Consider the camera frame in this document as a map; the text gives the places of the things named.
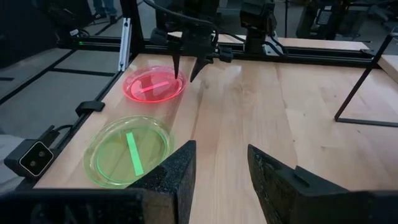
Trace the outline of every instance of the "red dish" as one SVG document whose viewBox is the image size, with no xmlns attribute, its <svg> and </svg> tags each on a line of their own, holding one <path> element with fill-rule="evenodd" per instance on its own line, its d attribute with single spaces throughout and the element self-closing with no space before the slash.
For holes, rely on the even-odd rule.
<svg viewBox="0 0 398 224">
<path fill-rule="evenodd" d="M 181 71 L 176 79 L 174 68 L 153 66 L 130 74 L 123 82 L 123 92 L 138 102 L 159 103 L 179 95 L 186 85 L 187 78 Z"/>
</svg>

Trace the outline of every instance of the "green dish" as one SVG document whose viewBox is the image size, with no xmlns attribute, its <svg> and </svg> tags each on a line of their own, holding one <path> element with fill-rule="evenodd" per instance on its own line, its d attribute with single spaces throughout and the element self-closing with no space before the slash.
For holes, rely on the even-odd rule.
<svg viewBox="0 0 398 224">
<path fill-rule="evenodd" d="M 166 159 L 174 140 L 166 125 L 149 116 L 130 116 L 105 126 L 83 157 L 87 176 L 96 184 L 123 189 Z"/>
</svg>

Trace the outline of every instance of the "wooden tabletop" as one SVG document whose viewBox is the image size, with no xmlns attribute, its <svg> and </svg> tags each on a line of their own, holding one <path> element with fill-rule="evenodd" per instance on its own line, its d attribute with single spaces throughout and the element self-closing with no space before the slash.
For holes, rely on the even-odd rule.
<svg viewBox="0 0 398 224">
<path fill-rule="evenodd" d="M 183 57 L 180 69 L 188 75 L 193 64 L 194 58 Z M 137 56 L 103 99 L 104 110 L 87 119 L 36 188 L 98 188 L 83 169 L 88 143 L 104 125 L 141 114 L 167 124 L 175 148 L 189 139 L 197 141 L 190 223 L 265 223 L 250 179 L 248 144 L 350 190 L 398 189 L 398 129 L 332 119 L 363 69 L 216 61 L 170 101 L 127 99 L 123 80 L 151 65 L 171 66 L 172 59 Z M 343 117 L 398 121 L 397 98 L 398 85 L 375 70 Z"/>
</svg>

